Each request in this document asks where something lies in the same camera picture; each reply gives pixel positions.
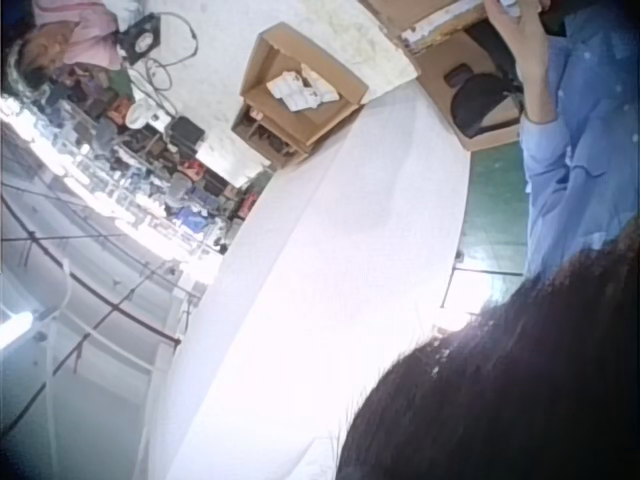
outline white wall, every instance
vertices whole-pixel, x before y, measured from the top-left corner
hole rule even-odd
[[[200,52],[171,68],[173,88],[168,96],[207,132],[206,153],[199,158],[236,185],[257,174],[263,161],[230,130],[242,105],[238,92],[246,64],[263,30],[289,23],[369,85],[368,98],[417,75],[357,0],[148,0],[147,10],[178,12],[198,34]],[[192,51],[189,30],[179,20],[163,18],[162,29],[162,44],[153,56],[169,63]],[[157,81],[165,85],[161,73]]]
[[[337,442],[317,440],[344,433],[380,373],[425,338],[418,304],[442,301],[468,175],[415,82],[278,174],[174,361],[152,478],[330,478],[330,465],[295,469],[312,444],[332,458]]]

